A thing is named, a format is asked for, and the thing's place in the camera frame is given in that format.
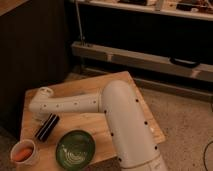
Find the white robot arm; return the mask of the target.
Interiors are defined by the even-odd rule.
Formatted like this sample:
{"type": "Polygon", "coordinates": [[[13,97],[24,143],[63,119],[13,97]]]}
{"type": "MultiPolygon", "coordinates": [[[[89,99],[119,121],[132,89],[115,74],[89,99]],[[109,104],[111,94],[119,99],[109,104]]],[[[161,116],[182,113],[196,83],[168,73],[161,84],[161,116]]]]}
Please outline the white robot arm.
{"type": "Polygon", "coordinates": [[[31,100],[34,120],[43,124],[51,113],[104,113],[122,171],[168,171],[142,105],[131,85],[113,80],[100,92],[54,98],[53,90],[41,87],[31,100]]]}

